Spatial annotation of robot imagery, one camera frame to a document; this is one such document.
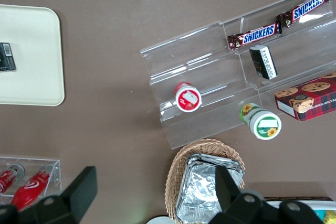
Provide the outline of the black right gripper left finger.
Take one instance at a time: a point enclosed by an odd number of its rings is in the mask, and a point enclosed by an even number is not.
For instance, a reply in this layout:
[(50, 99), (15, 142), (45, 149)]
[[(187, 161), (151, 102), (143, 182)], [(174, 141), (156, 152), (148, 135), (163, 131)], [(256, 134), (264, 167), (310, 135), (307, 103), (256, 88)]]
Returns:
[(97, 170), (86, 166), (61, 194), (73, 216), (84, 216), (98, 193)]

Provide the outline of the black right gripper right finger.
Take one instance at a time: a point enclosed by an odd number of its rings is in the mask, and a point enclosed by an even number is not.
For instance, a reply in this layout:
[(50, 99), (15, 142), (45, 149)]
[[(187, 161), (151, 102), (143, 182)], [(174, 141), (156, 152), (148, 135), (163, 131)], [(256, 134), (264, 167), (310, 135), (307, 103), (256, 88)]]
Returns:
[(222, 212), (226, 212), (240, 195), (240, 189), (225, 166), (216, 167), (215, 184), (218, 202)]

